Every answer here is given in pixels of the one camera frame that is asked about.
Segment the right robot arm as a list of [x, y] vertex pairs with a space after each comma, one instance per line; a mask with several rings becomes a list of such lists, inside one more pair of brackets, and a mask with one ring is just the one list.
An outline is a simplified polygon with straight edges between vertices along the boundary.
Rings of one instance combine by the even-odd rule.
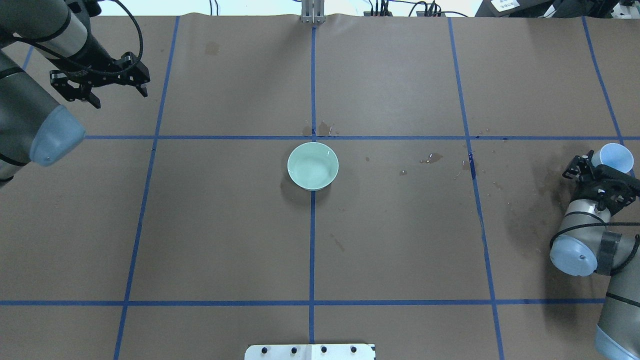
[[615, 214], [639, 196], [619, 180], [579, 182], [550, 240], [555, 268], [574, 277], [609, 277], [594, 346], [609, 360], [639, 358], [639, 237], [612, 231]]

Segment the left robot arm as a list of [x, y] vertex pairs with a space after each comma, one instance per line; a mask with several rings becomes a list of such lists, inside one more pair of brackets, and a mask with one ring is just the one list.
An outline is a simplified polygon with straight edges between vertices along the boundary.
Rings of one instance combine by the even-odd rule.
[[75, 150], [86, 129], [6, 48], [31, 46], [64, 84], [74, 63], [105, 71], [112, 57], [94, 37], [91, 20], [102, 12], [96, 0], [3, 0], [1, 2], [1, 185], [30, 164], [49, 167]]

